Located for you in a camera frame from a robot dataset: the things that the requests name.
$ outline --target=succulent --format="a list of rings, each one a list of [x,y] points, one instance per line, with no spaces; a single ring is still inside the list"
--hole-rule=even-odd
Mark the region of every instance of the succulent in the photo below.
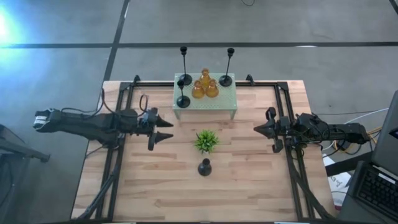
[[[216,133],[210,130],[203,130],[197,134],[198,139],[195,141],[195,147],[201,151],[211,153],[214,151],[214,147],[220,142]]]

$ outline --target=laptop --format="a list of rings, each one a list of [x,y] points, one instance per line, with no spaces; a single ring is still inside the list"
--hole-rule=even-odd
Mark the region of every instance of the laptop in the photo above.
[[[371,162],[359,162],[340,220],[398,223],[398,91],[394,93]]]

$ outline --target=orange glass bottle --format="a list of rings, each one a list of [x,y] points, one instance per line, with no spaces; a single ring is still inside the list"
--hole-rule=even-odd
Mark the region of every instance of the orange glass bottle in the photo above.
[[[209,87],[206,89],[206,95],[211,98],[218,96],[218,88],[216,85],[216,80],[211,79],[209,81]]]
[[[193,84],[192,96],[196,99],[200,99],[205,96],[205,90],[201,86],[199,80],[196,80],[195,83]]]
[[[201,71],[200,82],[201,82],[201,86],[204,89],[206,89],[209,86],[209,82],[211,80],[209,73],[210,73],[210,71],[207,68],[204,68]]]

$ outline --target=keyboard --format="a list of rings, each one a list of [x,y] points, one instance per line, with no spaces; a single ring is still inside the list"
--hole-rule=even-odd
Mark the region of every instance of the keyboard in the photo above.
[[[393,219],[398,218],[398,185],[379,176],[373,168],[366,168],[357,197]]]

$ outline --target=black bottle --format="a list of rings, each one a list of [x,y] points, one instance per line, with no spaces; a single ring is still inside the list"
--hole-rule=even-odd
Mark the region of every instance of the black bottle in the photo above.
[[[209,159],[204,159],[198,166],[198,172],[200,175],[206,177],[211,174],[211,165]]]

